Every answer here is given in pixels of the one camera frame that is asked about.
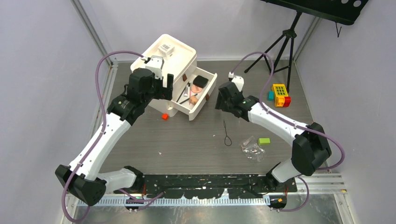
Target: yellow toy block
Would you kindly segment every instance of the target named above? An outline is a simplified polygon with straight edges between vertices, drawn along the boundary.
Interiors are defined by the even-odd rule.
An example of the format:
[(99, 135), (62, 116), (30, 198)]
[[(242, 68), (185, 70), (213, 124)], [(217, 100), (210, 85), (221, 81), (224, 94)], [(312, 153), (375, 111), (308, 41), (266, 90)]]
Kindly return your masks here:
[(283, 106), (285, 97), (289, 96), (286, 91), (286, 86), (284, 84), (273, 84), (272, 91), (275, 93), (275, 106)]

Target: blue block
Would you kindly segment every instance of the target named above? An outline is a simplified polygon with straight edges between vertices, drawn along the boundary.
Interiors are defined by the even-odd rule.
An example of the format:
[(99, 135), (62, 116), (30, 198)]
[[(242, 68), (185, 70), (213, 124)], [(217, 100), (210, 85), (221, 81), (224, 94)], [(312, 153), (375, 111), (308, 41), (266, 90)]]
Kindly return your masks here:
[(274, 91), (269, 91), (269, 93), (268, 93), (268, 100), (269, 100), (269, 101), (274, 101), (274, 98), (275, 98), (275, 93), (274, 93)]

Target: yellow toy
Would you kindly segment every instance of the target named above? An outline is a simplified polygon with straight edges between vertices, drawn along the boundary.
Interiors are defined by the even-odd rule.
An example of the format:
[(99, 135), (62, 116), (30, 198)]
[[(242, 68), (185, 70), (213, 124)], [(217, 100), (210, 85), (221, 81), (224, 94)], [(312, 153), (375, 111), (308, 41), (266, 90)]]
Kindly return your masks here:
[(288, 107), (291, 99), (286, 91), (284, 84), (273, 84), (272, 91), (275, 93), (275, 106), (276, 107)]

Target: red block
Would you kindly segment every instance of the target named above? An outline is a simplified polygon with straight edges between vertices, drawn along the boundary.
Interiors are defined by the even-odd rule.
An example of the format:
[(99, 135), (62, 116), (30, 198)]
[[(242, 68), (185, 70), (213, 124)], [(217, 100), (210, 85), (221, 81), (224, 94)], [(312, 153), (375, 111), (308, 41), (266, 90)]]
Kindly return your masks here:
[(167, 120), (168, 118), (169, 118), (169, 115), (168, 115), (168, 114), (165, 114), (165, 113), (164, 113), (164, 114), (162, 115), (162, 119)]
[(290, 105), (291, 98), (290, 97), (285, 97), (285, 103), (283, 104), (283, 107), (288, 107)]

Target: gray wood floor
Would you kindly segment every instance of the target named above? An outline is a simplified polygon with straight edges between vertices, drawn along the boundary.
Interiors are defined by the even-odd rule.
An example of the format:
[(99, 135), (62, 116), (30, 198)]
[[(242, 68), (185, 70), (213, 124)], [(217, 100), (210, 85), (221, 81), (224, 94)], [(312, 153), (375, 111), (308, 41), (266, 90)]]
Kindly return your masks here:
[[(198, 62), (198, 67), (218, 74), (217, 86), (227, 81), (228, 72), (236, 61)], [(252, 61), (243, 62), (235, 74), (245, 78), (244, 96), (259, 96), (265, 84), (268, 69), (264, 61), (256, 64), (249, 73), (243, 71)], [(279, 68), (286, 65), (281, 61)], [(119, 95), (131, 73), (130, 63), (120, 63), (111, 98)], [(276, 73), (271, 83), (286, 83), (287, 70)], [(146, 112), (117, 142), (101, 172), (115, 171), (130, 165), (146, 174), (246, 174), (266, 173), (278, 162), (291, 157), (291, 147), (281, 138), (256, 124), (237, 119), (230, 113), (215, 110), (217, 88), (200, 114), (188, 121), (188, 116), (178, 112), (167, 121), (161, 113), (147, 107)], [(311, 114), (305, 95), (293, 67), (290, 81), (291, 104), (288, 108), (270, 107), (295, 120), (310, 124)], [(230, 147), (224, 145), (223, 119), (228, 136), (233, 141)], [(263, 147), (265, 158), (261, 162), (248, 159), (239, 147), (242, 140), (250, 136), (270, 138), (271, 144)]]

